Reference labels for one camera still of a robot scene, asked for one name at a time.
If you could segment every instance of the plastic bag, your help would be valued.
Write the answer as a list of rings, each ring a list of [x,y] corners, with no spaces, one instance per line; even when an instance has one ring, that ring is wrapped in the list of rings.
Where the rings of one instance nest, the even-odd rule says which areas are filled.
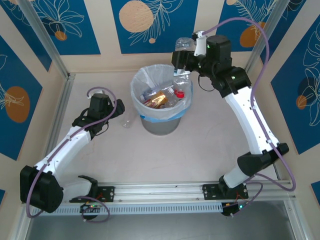
[[[161,120],[173,120],[181,118],[187,108],[192,103],[192,82],[189,75],[174,76],[174,67],[165,64],[156,64],[141,68],[133,77],[130,89],[133,105],[142,118],[149,122],[161,122]],[[163,109],[153,109],[143,105],[139,98],[141,94],[149,88],[161,86],[168,81],[182,79],[188,83],[189,87],[185,88],[185,97],[180,100],[174,107]]]

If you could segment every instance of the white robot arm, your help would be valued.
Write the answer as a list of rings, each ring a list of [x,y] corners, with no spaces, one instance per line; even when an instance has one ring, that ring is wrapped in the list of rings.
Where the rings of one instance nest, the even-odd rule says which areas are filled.
[[[104,125],[110,119],[121,115],[125,106],[121,99],[116,100],[115,111],[108,95],[95,93],[86,108],[72,123],[67,135],[43,160],[34,167],[25,166],[20,172],[20,199],[27,202],[30,189],[36,175],[41,172],[35,183],[30,204],[43,211],[52,213],[62,201],[70,201],[78,196],[96,198],[98,182],[88,176],[80,175],[72,182],[64,182],[62,175],[66,166],[75,158],[95,136],[101,134]]]
[[[248,141],[250,152],[237,159],[236,167],[222,176],[216,187],[225,199],[232,199],[230,196],[237,191],[235,189],[237,186],[278,159],[271,143],[277,146],[281,155],[287,153],[289,148],[286,143],[279,143],[271,133],[255,103],[255,110],[270,136],[270,140],[266,140],[251,107],[251,82],[244,69],[232,66],[231,42],[228,38],[222,35],[207,37],[203,35],[203,31],[198,31],[192,35],[192,39],[196,41],[195,51],[173,52],[171,62],[175,67],[174,75],[185,75],[196,71],[200,77],[208,77],[212,86],[220,92],[234,111]]]

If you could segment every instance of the wire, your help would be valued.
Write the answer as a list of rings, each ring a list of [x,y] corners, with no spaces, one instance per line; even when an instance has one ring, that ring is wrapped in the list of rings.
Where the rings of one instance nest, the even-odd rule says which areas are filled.
[[[236,203],[238,201],[238,198],[239,198],[239,193],[236,193],[236,198],[234,200],[234,203]]]
[[[227,20],[224,20],[224,21],[220,22],[218,25],[210,28],[207,31],[204,31],[202,33],[202,35],[206,35],[206,34],[212,32],[213,30],[221,27],[222,25],[227,24],[229,22],[233,22],[233,21],[244,21],[244,22],[248,22],[250,24],[255,25],[260,30],[260,32],[261,32],[261,34],[262,34],[262,36],[264,38],[264,41],[265,41],[265,60],[264,60],[264,65],[263,65],[263,67],[262,67],[262,69],[261,69],[261,71],[260,71],[260,73],[259,73],[259,75],[258,75],[258,77],[256,79],[255,84],[253,85],[253,88],[252,88],[252,91],[251,91],[251,96],[250,96],[250,104],[251,104],[251,108],[253,110],[253,113],[254,113],[254,115],[255,115],[255,117],[256,117],[256,119],[257,119],[257,121],[258,121],[258,123],[259,123],[259,125],[260,125],[260,127],[261,127],[261,129],[262,129],[262,131],[263,131],[263,133],[265,135],[265,137],[266,137],[266,140],[269,142],[270,146],[272,147],[274,152],[277,154],[277,156],[281,160],[282,164],[286,168],[287,172],[289,173],[289,176],[290,176],[291,182],[292,182],[292,187],[291,188],[287,188],[287,187],[279,184],[278,182],[274,181],[273,179],[269,178],[268,176],[263,175],[261,173],[257,173],[256,175],[271,181],[272,183],[276,184],[277,186],[279,186],[280,188],[282,188],[282,189],[284,189],[284,190],[286,190],[288,192],[293,192],[297,187],[295,176],[294,176],[293,172],[291,171],[289,165],[287,164],[286,160],[284,159],[284,157],[278,151],[276,146],[272,143],[271,138],[270,138],[270,136],[269,136],[264,124],[262,123],[262,121],[261,121],[261,119],[260,119],[260,117],[258,115],[258,112],[257,112],[257,110],[255,108],[255,103],[254,103],[255,94],[256,94],[258,85],[259,85],[259,83],[260,83],[260,81],[262,79],[262,76],[263,76],[263,74],[264,74],[264,72],[265,72],[265,70],[267,68],[268,62],[269,62],[270,47],[269,47],[269,42],[268,42],[268,37],[266,35],[266,32],[264,31],[264,29],[258,23],[254,22],[254,21],[252,21],[250,19],[247,19],[247,18],[244,18],[244,17],[232,17],[232,18],[229,18]]]
[[[198,85],[199,85],[199,87],[202,89],[202,90],[204,90],[204,91],[206,91],[206,92],[212,92],[213,90],[215,90],[215,88],[213,88],[212,90],[207,90],[207,89],[204,89],[201,85],[200,85],[200,74],[199,74],[199,76],[198,76]]]
[[[92,122],[92,123],[89,123],[89,124],[81,127],[80,129],[78,129],[77,131],[75,131],[73,134],[71,134],[70,139],[66,139],[66,140],[52,153],[52,155],[48,158],[48,160],[47,160],[47,163],[48,163],[48,164],[49,164],[49,163],[52,161],[52,159],[58,154],[58,152],[67,144],[67,142],[68,142],[68,141],[71,141],[71,139],[72,139],[74,136],[76,136],[79,132],[81,132],[82,130],[84,130],[84,129],[88,128],[88,127],[91,127],[91,126],[93,126],[93,125],[96,125],[96,124],[99,124],[99,123],[102,123],[102,122],[107,121],[107,120],[115,113],[116,108],[117,108],[117,98],[116,98],[115,94],[114,94],[112,91],[110,91],[108,88],[105,88],[105,87],[103,87],[103,86],[95,86],[95,87],[90,88],[90,89],[88,90],[88,92],[86,93],[86,96],[89,97],[89,93],[90,93],[92,90],[95,90],[95,89],[103,89],[103,90],[105,90],[105,91],[107,91],[108,93],[111,94],[111,96],[112,96],[113,99],[114,99],[114,107],[113,107],[113,110],[112,110],[111,113],[110,113],[108,116],[106,116],[105,118],[100,119],[100,120],[95,121],[95,122]],[[27,196],[27,198],[26,198],[25,211],[26,211],[27,217],[30,218],[30,219],[36,218],[36,217],[38,217],[41,213],[43,213],[43,210],[41,210],[41,211],[38,212],[37,214],[31,215],[31,213],[30,213],[30,200],[31,200],[31,196],[32,196],[32,193],[33,193],[33,191],[34,191],[34,188],[35,188],[35,186],[36,186],[36,183],[37,183],[40,175],[42,174],[42,172],[45,170],[46,167],[47,167],[47,164],[44,164],[44,165],[40,168],[40,170],[38,171],[38,173],[36,174],[36,176],[34,177],[34,180],[33,180],[32,184],[31,184],[31,186],[30,186],[30,189],[29,189],[28,196]],[[90,198],[87,197],[87,196],[86,196],[86,197],[78,197],[78,198],[79,198],[79,199],[80,199],[80,198],[90,199]]]
[[[100,132],[100,133],[96,134],[95,136],[99,136],[99,135],[101,135],[101,134],[104,134],[104,133],[109,129],[109,123],[107,123],[106,125],[107,125],[106,130],[104,130],[103,132]]]
[[[243,201],[245,202],[249,202],[247,199],[245,199],[243,196],[241,196],[239,193],[238,193],[238,197],[240,197]]]
[[[246,184],[260,184],[261,187],[260,187],[259,191],[256,193],[256,195],[254,195],[254,197],[253,197],[250,201],[246,202],[245,205],[244,205],[244,207],[241,208],[241,210],[239,210],[239,211],[237,211],[236,213],[234,213],[234,214],[232,215],[232,217],[235,216],[235,215],[237,215],[237,214],[240,213],[241,211],[243,211],[243,210],[244,210],[245,208],[247,208],[250,204],[252,204],[253,201],[259,196],[259,194],[262,192],[262,189],[264,188],[264,185],[262,184],[262,182],[259,182],[259,181],[249,181],[249,182],[247,182]]]
[[[86,208],[85,210],[83,210],[82,213],[81,213],[81,217],[83,218],[83,221],[88,222],[88,223],[92,223],[92,224],[101,224],[101,223],[105,223],[106,221],[109,220],[109,218],[110,218],[110,210],[109,210],[109,208],[108,208],[102,201],[100,201],[100,200],[98,200],[98,199],[95,199],[95,198],[93,198],[93,197],[90,197],[90,196],[77,196],[76,198],[77,198],[77,199],[88,199],[88,200],[91,200],[91,201],[93,201],[93,202],[97,202],[98,204],[101,204],[101,206],[104,207],[105,210],[106,210],[107,213],[108,213],[108,216],[107,216],[104,220],[99,220],[99,221],[87,220],[87,219],[85,219],[84,214],[85,214],[86,211],[88,211],[88,209],[89,209],[89,210],[92,209],[92,208],[88,207],[88,208]]]

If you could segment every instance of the gray trash can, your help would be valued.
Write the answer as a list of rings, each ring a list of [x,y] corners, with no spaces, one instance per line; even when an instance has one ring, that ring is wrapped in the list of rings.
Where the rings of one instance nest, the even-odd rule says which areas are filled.
[[[181,117],[164,122],[150,122],[141,117],[144,128],[154,135],[163,136],[172,133],[178,127]]]
[[[192,103],[192,82],[189,80],[189,75],[174,77],[174,70],[173,66],[164,64],[145,66],[136,73],[130,84],[133,105],[140,115],[142,125],[155,135],[172,133]],[[174,107],[154,109],[140,102],[140,96],[144,91],[169,81],[176,83],[177,80],[185,82],[185,89],[184,98]]]

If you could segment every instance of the clear plastic container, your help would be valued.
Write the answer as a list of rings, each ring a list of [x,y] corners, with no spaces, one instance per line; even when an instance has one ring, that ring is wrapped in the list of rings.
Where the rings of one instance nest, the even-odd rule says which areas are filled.
[[[176,76],[173,79],[173,87],[176,92],[186,92],[191,85],[189,75]]]
[[[134,107],[131,107],[124,112],[121,125],[126,129],[130,128],[137,116],[137,110]]]
[[[195,41],[189,37],[180,37],[175,42],[176,51],[194,51],[196,49]]]
[[[170,97],[175,93],[174,83],[169,81],[161,86],[157,86],[155,88],[149,88],[148,90],[144,91],[140,95],[140,101],[144,103],[148,99],[150,99],[153,95],[157,94],[158,92],[162,91],[166,97]]]
[[[166,108],[174,107],[180,100],[185,97],[185,92],[183,91],[176,91],[171,98],[168,99],[168,102],[165,104]]]

